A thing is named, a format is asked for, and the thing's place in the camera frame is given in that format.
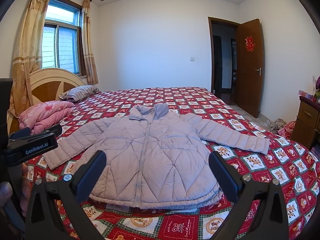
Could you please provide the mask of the person's left hand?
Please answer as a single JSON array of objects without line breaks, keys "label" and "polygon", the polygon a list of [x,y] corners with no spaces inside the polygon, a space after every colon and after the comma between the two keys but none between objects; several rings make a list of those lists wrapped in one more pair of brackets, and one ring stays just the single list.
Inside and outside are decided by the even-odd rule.
[{"label": "person's left hand", "polygon": [[5,207],[7,202],[11,200],[12,195],[14,193],[17,193],[17,195],[20,198],[20,209],[21,209],[21,214],[26,217],[27,215],[27,209],[28,209],[28,204],[29,204],[29,199],[30,199],[30,194],[31,194],[31,184],[30,181],[27,178],[28,175],[28,166],[25,163],[22,163],[21,165],[21,179],[19,179],[20,183],[20,188],[15,189],[12,187],[12,184],[7,181],[1,182],[1,209]]}]

